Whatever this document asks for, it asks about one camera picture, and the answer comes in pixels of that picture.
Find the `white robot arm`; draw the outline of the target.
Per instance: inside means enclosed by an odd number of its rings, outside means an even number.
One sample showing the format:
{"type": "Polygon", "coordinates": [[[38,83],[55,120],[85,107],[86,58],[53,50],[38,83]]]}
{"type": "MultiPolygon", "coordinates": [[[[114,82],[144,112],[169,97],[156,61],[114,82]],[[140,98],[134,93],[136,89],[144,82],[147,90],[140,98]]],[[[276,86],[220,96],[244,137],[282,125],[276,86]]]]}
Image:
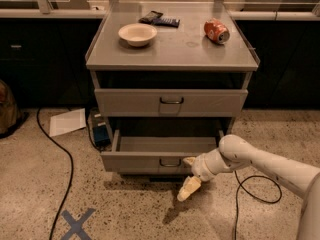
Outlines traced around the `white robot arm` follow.
{"type": "Polygon", "coordinates": [[[297,240],[320,240],[320,169],[252,146],[237,135],[221,138],[216,149],[184,158],[191,167],[177,199],[186,200],[219,173],[253,166],[303,199],[297,240]]]}

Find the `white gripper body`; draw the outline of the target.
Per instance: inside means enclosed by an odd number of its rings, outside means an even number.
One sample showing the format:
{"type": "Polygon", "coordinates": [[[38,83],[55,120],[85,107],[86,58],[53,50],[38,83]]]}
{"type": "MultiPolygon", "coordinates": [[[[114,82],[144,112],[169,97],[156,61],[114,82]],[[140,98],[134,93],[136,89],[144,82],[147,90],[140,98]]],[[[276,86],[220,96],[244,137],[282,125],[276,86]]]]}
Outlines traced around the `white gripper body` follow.
{"type": "Polygon", "coordinates": [[[220,173],[231,172],[231,162],[218,149],[214,149],[197,156],[191,165],[191,171],[202,182],[207,182],[220,173]]]}

